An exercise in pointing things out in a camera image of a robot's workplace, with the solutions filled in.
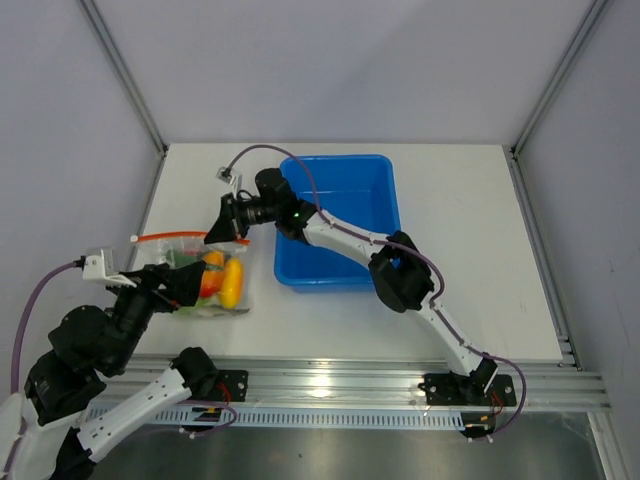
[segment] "yellow toy vegetable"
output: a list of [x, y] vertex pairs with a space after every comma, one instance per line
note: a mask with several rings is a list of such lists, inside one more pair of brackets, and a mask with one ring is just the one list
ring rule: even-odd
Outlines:
[[220, 305], [224, 308], [235, 308], [242, 299], [244, 283], [244, 267], [237, 258], [231, 258], [224, 266], [224, 280], [218, 293]]

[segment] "white wall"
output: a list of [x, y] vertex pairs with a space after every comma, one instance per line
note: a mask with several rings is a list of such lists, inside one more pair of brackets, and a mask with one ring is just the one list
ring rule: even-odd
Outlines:
[[[0, 403], [22, 308], [40, 278], [137, 227], [155, 154], [75, 2], [11, 0], [0, 15]], [[23, 353], [100, 296], [79, 271], [51, 282]]]
[[169, 142], [509, 144], [591, 0], [98, 0]]
[[619, 431], [637, 452], [640, 3], [612, 4], [526, 147], [524, 169], [579, 353], [603, 373]]

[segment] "plastic bag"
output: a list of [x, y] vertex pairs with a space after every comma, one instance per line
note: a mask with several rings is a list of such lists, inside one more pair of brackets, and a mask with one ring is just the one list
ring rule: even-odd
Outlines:
[[180, 268], [204, 260], [200, 298], [193, 307], [182, 307], [178, 314], [215, 317], [239, 315], [249, 311], [247, 258], [249, 241], [205, 245], [206, 232], [167, 232], [133, 236], [144, 263], [167, 263]]

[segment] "blue plastic tray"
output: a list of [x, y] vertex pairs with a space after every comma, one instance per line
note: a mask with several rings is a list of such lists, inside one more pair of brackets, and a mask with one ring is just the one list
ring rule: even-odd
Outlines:
[[[400, 229], [393, 167], [382, 155], [307, 156], [323, 209], [374, 232]], [[300, 197], [313, 201], [309, 179], [295, 160], [280, 169]], [[293, 242], [278, 232], [275, 276], [298, 292], [372, 290], [369, 270], [335, 252]]]

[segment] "metal floor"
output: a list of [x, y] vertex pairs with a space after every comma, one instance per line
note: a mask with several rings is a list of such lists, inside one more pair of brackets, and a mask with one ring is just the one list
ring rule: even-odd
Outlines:
[[493, 444], [454, 432], [231, 428], [121, 443], [92, 479], [603, 480], [584, 414], [528, 414]]

